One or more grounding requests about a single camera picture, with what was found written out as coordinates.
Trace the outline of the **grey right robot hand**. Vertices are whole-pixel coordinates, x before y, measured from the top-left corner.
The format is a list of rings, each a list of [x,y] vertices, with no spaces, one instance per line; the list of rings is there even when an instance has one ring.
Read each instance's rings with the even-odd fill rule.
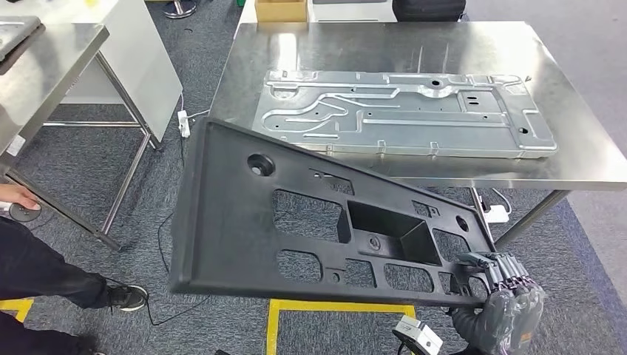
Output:
[[[449,311],[467,347],[460,354],[525,354],[540,322],[546,292],[515,256],[500,252],[468,252],[459,260],[481,269],[489,294],[482,308]]]

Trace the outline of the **person's hand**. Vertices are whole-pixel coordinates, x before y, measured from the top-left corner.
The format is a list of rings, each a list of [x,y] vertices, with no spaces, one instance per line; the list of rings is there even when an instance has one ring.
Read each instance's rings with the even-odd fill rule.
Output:
[[[1,184],[1,210],[6,211],[10,204],[19,204],[29,210],[41,210],[38,198],[27,188],[10,184]]]

